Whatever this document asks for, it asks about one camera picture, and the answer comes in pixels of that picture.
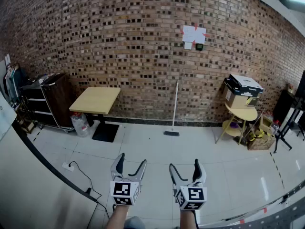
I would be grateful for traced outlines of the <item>black metal stand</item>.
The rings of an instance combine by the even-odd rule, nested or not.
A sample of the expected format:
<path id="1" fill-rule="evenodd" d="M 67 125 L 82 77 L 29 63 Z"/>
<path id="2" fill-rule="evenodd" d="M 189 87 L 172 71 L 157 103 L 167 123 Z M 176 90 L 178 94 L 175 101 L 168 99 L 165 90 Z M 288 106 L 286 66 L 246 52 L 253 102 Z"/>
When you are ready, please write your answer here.
<path id="1" fill-rule="evenodd" d="M 276 145 L 278 141 L 283 141 L 290 149 L 292 147 L 286 142 L 285 135 L 289 130 L 299 129 L 305 140 L 305 70 L 303 71 L 299 86 L 293 98 L 292 106 L 283 122 L 278 129 L 275 138 Z"/>

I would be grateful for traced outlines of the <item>white paper notice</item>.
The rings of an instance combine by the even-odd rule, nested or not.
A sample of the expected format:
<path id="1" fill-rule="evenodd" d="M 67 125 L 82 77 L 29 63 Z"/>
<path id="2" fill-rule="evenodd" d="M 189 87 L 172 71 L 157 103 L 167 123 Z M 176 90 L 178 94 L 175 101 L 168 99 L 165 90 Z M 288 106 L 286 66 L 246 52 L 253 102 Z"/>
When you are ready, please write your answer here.
<path id="1" fill-rule="evenodd" d="M 183 27 L 183 42 L 205 43 L 206 28 L 187 26 Z"/>

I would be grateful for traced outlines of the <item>black speaker cabinet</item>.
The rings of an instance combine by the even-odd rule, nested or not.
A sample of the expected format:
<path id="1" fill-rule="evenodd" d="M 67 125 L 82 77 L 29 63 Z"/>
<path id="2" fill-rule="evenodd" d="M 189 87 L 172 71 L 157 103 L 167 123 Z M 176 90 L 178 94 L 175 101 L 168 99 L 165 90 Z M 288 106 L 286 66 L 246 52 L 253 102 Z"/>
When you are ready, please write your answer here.
<path id="1" fill-rule="evenodd" d="M 274 107 L 273 117 L 274 121 L 279 122 L 281 126 L 292 106 L 294 95 L 287 90 L 283 90 L 280 94 L 280 97 Z"/>

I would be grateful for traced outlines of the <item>clear plastic water jug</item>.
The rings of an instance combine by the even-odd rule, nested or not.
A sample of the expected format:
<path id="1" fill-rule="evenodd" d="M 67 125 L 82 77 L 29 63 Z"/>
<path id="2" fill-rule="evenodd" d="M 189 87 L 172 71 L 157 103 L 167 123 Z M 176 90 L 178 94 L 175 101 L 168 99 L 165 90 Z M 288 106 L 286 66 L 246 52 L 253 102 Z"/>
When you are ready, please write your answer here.
<path id="1" fill-rule="evenodd" d="M 90 125 L 84 113 L 72 112 L 71 122 L 79 137 L 87 137 L 89 135 Z"/>

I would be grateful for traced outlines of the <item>square wooden pedestal table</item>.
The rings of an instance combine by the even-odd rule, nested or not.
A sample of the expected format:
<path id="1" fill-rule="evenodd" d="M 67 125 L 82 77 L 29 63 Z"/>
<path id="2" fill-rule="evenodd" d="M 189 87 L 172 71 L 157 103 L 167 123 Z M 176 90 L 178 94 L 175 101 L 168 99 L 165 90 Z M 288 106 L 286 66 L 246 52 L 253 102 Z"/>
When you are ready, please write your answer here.
<path id="1" fill-rule="evenodd" d="M 96 114 L 98 124 L 92 139 L 112 143 L 116 137 L 119 125 L 108 124 L 104 120 L 112 108 L 121 89 L 116 87 L 88 87 L 69 107 L 72 112 Z"/>

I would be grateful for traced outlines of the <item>clothes rack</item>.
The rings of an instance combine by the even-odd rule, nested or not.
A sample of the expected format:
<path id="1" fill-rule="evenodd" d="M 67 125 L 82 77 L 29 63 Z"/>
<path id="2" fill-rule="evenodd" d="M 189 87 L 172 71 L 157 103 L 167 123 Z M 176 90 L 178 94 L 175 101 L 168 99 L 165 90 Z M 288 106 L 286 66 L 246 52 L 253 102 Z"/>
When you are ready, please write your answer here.
<path id="1" fill-rule="evenodd" d="M 20 88 L 25 82 L 25 76 L 26 74 L 20 67 L 19 63 L 8 66 L 4 80 L 8 90 L 10 102 L 17 103 L 20 101 Z"/>

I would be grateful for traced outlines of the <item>round yellow table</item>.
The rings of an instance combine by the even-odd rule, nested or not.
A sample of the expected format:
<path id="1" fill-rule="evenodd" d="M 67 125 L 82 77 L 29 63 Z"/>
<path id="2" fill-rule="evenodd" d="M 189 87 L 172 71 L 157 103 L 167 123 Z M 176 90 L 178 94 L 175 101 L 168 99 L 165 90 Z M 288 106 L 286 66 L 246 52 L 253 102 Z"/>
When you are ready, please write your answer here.
<path id="1" fill-rule="evenodd" d="M 255 108 L 248 108 L 248 109 L 236 109 L 236 108 L 230 108 L 227 103 L 225 103 L 225 107 L 231 114 L 231 117 L 228 120 L 225 120 L 222 124 L 223 132 L 221 135 L 217 138 L 215 143 L 223 137 L 224 134 L 228 134 L 233 137 L 238 137 L 238 144 L 240 145 L 242 142 L 242 138 L 244 137 L 244 131 L 245 131 L 245 125 L 246 122 L 250 122 L 255 120 L 258 117 L 257 110 Z M 239 126 L 237 128 L 232 128 L 231 123 L 234 122 L 234 120 L 242 120 L 242 128 Z"/>

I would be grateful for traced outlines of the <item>person's right forearm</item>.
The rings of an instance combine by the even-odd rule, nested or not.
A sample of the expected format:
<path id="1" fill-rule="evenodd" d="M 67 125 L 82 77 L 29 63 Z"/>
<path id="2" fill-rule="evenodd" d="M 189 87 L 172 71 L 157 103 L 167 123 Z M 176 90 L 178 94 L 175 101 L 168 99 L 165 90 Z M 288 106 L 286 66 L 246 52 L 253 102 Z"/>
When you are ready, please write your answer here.
<path id="1" fill-rule="evenodd" d="M 193 210 L 180 211 L 180 229 L 197 229 L 195 212 Z"/>

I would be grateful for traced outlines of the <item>white printed board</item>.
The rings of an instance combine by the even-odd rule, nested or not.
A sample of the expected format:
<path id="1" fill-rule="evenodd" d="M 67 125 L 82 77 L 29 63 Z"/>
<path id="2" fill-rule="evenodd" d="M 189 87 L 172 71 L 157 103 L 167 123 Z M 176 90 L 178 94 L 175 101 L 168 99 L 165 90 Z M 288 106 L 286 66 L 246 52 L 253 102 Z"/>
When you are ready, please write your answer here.
<path id="1" fill-rule="evenodd" d="M 0 92 L 0 140 L 10 129 L 12 123 L 16 119 L 16 116 L 17 114 Z"/>

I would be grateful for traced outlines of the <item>small wooden shelf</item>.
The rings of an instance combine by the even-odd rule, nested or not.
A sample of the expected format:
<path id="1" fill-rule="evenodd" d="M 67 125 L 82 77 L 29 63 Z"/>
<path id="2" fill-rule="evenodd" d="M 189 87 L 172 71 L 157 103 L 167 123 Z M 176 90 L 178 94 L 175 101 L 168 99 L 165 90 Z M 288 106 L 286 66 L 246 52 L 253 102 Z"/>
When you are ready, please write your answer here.
<path id="1" fill-rule="evenodd" d="M 17 114 L 17 122 L 27 134 L 31 134 L 35 124 L 32 120 L 31 114 L 23 103 L 17 104 L 15 108 L 15 113 Z"/>

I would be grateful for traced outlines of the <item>black service cart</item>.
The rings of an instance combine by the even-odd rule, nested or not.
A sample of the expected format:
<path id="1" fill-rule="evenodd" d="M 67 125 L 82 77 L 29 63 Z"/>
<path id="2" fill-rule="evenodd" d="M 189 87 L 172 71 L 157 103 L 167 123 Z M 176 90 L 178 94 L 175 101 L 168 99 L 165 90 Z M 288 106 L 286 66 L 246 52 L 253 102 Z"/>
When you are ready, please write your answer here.
<path id="1" fill-rule="evenodd" d="M 66 133 L 74 129 L 69 110 L 74 98 L 65 73 L 28 80 L 20 89 L 34 122 Z"/>

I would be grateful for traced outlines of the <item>brown cardboard box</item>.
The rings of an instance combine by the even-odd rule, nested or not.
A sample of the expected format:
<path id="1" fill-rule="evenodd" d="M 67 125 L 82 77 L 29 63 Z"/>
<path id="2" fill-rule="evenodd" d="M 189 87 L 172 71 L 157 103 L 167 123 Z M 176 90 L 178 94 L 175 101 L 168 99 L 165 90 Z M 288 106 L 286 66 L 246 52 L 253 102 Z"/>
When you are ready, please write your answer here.
<path id="1" fill-rule="evenodd" d="M 259 97 L 235 95 L 227 86 L 224 87 L 223 97 L 225 103 L 232 109 L 252 109 L 259 100 Z"/>

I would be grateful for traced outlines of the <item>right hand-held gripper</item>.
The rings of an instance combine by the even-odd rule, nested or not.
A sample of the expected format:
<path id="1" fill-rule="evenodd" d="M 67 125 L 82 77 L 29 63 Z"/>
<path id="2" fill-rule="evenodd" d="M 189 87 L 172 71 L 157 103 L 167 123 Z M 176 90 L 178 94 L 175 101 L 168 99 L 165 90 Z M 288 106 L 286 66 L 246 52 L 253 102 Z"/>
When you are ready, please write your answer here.
<path id="1" fill-rule="evenodd" d="M 195 159 L 194 168 L 193 182 L 190 182 L 180 176 L 175 165 L 169 165 L 175 203 L 180 210 L 199 210 L 207 201 L 206 171 L 198 159 Z"/>

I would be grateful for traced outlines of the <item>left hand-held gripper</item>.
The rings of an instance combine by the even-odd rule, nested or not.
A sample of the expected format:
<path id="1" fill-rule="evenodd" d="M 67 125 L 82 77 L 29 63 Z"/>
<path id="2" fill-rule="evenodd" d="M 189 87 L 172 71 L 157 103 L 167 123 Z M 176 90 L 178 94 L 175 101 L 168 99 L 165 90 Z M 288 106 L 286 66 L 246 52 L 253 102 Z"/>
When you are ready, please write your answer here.
<path id="1" fill-rule="evenodd" d="M 125 153 L 120 154 L 111 165 L 110 192 L 115 205 L 133 206 L 141 192 L 141 182 L 147 166 L 143 160 L 134 174 L 123 177 Z"/>

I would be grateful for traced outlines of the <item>person's left forearm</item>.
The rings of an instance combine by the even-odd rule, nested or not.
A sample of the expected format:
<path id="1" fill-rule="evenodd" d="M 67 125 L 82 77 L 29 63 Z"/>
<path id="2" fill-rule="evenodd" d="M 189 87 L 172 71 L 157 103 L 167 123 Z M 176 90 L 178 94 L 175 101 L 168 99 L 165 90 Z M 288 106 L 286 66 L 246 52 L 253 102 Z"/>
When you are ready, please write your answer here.
<path id="1" fill-rule="evenodd" d="M 105 229 L 123 229 L 129 206 L 117 205 Z"/>

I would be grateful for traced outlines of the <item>person's leg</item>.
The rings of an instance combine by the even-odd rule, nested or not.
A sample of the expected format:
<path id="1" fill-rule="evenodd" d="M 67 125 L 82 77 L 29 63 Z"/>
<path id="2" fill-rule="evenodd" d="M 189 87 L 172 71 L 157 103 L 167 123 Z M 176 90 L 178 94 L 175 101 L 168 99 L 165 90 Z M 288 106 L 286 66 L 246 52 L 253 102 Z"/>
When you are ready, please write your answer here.
<path id="1" fill-rule="evenodd" d="M 131 217 L 125 221 L 123 229 L 145 229 L 145 224 L 137 217 Z"/>

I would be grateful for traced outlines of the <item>open cardboard box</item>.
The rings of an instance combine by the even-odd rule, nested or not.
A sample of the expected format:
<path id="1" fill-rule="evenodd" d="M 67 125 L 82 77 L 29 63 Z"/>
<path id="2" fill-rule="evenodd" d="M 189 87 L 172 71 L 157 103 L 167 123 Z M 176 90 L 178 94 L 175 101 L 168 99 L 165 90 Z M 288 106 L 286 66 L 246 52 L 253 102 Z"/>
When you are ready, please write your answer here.
<path id="1" fill-rule="evenodd" d="M 276 138 L 271 132 L 272 123 L 264 115 L 259 118 L 258 123 L 254 125 L 246 137 L 248 150 L 268 150 L 273 145 Z"/>

